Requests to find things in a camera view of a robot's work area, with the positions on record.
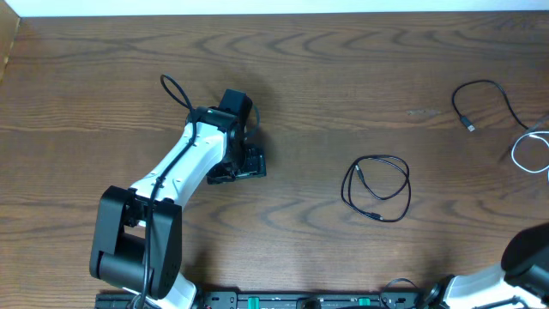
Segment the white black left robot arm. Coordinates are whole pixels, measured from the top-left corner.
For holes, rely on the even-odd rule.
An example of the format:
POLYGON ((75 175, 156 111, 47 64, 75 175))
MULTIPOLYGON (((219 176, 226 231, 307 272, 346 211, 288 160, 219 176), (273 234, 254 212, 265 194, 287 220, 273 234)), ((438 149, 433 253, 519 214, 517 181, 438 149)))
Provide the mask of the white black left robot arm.
POLYGON ((182 213, 202 181, 211 185, 267 174, 264 152, 246 142, 254 110, 243 92, 228 89, 218 106, 199 107, 184 133, 146 176, 101 196, 89 271, 153 308, 190 308, 196 286, 184 278, 182 213))

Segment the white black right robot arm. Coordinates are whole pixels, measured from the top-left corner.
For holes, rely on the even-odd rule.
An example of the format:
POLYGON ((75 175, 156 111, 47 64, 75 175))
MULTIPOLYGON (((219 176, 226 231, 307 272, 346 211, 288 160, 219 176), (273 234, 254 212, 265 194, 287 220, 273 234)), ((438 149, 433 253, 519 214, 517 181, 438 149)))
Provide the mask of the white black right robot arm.
POLYGON ((447 276, 418 308, 547 308, 548 225, 530 227, 507 245, 501 261, 466 276, 447 276))

